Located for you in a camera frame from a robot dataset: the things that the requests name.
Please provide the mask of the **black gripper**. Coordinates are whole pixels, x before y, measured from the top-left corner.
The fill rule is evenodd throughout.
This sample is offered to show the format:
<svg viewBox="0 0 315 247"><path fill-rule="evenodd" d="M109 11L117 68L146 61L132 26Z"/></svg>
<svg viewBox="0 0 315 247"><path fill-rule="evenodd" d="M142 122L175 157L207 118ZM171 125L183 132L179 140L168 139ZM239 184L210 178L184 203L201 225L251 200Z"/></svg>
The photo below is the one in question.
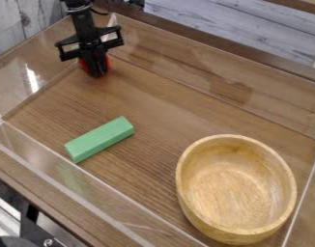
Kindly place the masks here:
<svg viewBox="0 0 315 247"><path fill-rule="evenodd" d="M111 40L103 41L101 37L107 36L109 34L115 33L116 37ZM96 28L96 34L97 36L92 38L89 41L84 41L79 38L79 35L75 34L71 37L65 38L61 41L57 41L53 46L56 47L58 51L58 59L61 62L68 61L75 58L80 58L83 60L83 63L85 64L87 72L91 76L96 77L97 73L100 76L103 76L107 73L107 57L105 52L117 46L123 45L123 39L121 39L121 26L115 25L111 27L103 27ZM76 44L79 47L73 50L64 51L62 47L69 44ZM96 72L96 66L95 61L92 57L91 50L96 50L96 59L97 59L97 70Z"/></svg>

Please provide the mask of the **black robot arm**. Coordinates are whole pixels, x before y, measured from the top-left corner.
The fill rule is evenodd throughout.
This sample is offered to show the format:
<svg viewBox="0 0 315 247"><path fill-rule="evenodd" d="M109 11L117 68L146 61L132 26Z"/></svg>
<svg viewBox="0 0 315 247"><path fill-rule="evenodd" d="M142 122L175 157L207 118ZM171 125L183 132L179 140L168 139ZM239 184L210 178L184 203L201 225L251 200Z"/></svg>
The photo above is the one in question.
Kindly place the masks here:
<svg viewBox="0 0 315 247"><path fill-rule="evenodd" d="M64 62L77 58L84 71L92 77L100 77L109 69L108 50L123 45L121 26L95 26L91 14L107 15L107 13L92 8L92 0L60 1L65 4L75 34L53 44L58 51L58 59Z"/></svg>

